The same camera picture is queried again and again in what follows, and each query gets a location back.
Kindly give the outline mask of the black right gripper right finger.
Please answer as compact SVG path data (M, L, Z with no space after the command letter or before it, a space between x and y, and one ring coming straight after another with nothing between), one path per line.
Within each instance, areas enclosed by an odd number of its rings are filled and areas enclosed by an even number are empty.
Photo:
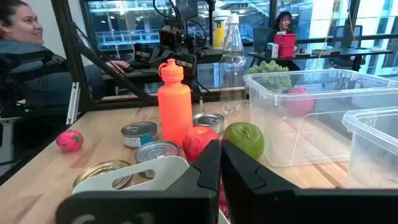
M396 189L301 189L228 140L221 177L233 223L397 224Z

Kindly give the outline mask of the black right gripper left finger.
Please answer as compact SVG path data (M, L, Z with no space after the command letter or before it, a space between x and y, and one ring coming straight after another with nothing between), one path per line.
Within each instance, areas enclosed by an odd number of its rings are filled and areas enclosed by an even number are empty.
M153 179L116 190L112 183L145 170ZM89 178L57 208L56 223L217 223L220 142L193 164L167 156Z

